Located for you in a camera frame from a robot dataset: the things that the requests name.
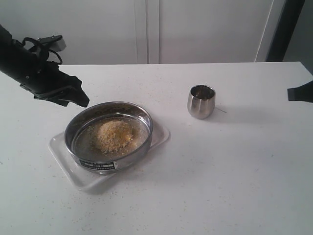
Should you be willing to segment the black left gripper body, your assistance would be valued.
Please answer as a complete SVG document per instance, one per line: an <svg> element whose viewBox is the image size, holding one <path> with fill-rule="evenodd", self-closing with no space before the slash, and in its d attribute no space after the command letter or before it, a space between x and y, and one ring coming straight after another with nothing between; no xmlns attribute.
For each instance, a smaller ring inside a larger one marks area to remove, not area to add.
<svg viewBox="0 0 313 235"><path fill-rule="evenodd" d="M58 52L48 49L38 39L12 40L12 77L35 94L56 93L66 86L66 74L59 70L63 63Z"/></svg>

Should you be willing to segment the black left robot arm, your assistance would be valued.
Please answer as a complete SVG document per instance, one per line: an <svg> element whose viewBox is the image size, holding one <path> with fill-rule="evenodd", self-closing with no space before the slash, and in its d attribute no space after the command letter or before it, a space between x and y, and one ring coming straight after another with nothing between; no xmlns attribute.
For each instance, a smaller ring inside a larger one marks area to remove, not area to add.
<svg viewBox="0 0 313 235"><path fill-rule="evenodd" d="M70 102L87 107L89 98L84 93L82 81L59 70L62 59L49 61L50 53L58 55L66 48L61 35L22 42L12 38L4 27L0 29L0 70L20 87L31 92L35 99L67 106Z"/></svg>

